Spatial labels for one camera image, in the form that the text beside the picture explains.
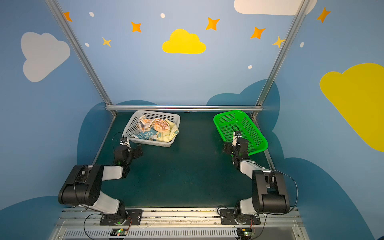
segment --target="orange star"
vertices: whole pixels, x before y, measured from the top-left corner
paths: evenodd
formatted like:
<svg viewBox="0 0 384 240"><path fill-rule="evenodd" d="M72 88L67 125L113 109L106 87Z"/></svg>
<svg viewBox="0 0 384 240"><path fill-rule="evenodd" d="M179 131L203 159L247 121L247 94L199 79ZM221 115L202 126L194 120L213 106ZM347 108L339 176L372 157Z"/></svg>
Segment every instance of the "orange star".
<svg viewBox="0 0 384 240"><path fill-rule="evenodd" d="M265 30L265 28L264 29L258 29L257 27L255 27L255 32L253 33L251 38L258 38L258 39L260 39L262 37L262 33L263 33L264 30Z"/></svg>
<svg viewBox="0 0 384 240"><path fill-rule="evenodd" d="M216 24L219 20L220 19L213 20L213 19L208 18L208 26L205 30L213 29L216 31Z"/></svg>
<svg viewBox="0 0 384 240"><path fill-rule="evenodd" d="M141 23L135 24L135 23L131 22L131 24L133 26L132 32L137 31L137 32L141 33L141 30L140 30Z"/></svg>
<svg viewBox="0 0 384 240"><path fill-rule="evenodd" d="M72 19L70 18L70 12L66 12L66 13L64 13L64 16L65 16L65 18L68 20L68 21L72 21Z"/></svg>
<svg viewBox="0 0 384 240"><path fill-rule="evenodd" d="M324 22L324 19L327 17L328 14L330 14L331 11L327 11L325 8L323 10L323 12L321 13L321 15L317 18L317 20L321 20L321 22L323 23Z"/></svg>

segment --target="yellow cloud painting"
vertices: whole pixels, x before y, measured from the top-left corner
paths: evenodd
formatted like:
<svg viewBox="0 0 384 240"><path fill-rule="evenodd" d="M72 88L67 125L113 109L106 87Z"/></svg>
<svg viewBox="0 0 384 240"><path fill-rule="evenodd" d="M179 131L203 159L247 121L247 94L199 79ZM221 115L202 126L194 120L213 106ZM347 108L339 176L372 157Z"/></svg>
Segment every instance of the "yellow cloud painting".
<svg viewBox="0 0 384 240"><path fill-rule="evenodd" d="M344 73L329 72L320 88L356 133L384 152L384 67L363 63Z"/></svg>
<svg viewBox="0 0 384 240"><path fill-rule="evenodd" d="M184 29L176 29L170 35L169 41L163 43L163 51L166 53L198 54L203 53L206 48L196 34Z"/></svg>

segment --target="orange patterned towel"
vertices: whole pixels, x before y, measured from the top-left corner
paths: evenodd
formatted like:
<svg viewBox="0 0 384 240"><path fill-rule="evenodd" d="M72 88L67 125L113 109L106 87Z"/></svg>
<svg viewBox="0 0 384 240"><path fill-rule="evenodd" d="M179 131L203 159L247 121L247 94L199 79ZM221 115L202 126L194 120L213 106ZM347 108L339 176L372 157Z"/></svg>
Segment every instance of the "orange patterned towel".
<svg viewBox="0 0 384 240"><path fill-rule="evenodd" d="M136 124L140 132L148 132L151 127L157 132L166 132L170 130L169 124L160 118L147 119L145 115L141 116Z"/></svg>

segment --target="yellow towel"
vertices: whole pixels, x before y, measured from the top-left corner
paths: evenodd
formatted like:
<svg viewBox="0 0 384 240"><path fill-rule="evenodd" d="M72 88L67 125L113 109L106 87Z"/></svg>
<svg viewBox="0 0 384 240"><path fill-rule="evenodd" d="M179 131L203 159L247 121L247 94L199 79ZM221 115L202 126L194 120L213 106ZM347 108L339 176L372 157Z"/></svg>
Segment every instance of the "yellow towel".
<svg viewBox="0 0 384 240"><path fill-rule="evenodd" d="M170 130L166 132L157 132L156 141L160 142L170 142L172 139L179 133L179 128L177 125L166 118L167 123L169 124Z"/></svg>

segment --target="dark green table surface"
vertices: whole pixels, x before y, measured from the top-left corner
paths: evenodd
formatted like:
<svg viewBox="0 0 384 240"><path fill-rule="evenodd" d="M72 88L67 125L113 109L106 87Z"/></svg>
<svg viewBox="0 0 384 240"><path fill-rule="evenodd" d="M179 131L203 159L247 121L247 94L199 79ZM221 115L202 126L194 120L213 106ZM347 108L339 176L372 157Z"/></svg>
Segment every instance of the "dark green table surface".
<svg viewBox="0 0 384 240"><path fill-rule="evenodd" d="M118 113L97 164L112 165L112 137L122 132L133 113ZM171 147L142 145L144 155L133 160L125 179L104 181L102 191L131 207L232 207L251 197L251 179L222 152L216 113L177 113L180 133ZM114 145L117 146L120 134ZM264 167L263 152L250 156Z"/></svg>

